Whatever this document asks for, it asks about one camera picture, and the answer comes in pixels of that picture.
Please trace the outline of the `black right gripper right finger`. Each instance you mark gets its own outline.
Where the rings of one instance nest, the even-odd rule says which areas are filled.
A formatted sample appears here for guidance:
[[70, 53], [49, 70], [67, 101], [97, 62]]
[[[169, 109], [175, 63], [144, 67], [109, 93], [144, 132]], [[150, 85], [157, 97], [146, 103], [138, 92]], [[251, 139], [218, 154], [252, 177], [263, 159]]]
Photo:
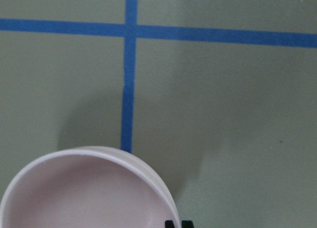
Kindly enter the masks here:
[[182, 220], [182, 228], [193, 228], [193, 221], [191, 220]]

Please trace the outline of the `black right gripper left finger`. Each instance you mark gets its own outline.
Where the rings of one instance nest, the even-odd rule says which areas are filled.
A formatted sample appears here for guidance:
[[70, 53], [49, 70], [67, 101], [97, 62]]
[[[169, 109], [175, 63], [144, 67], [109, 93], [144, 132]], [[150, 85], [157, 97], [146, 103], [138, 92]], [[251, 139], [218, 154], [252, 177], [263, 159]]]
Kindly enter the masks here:
[[165, 221], [165, 228], [175, 228], [174, 222], [172, 220]]

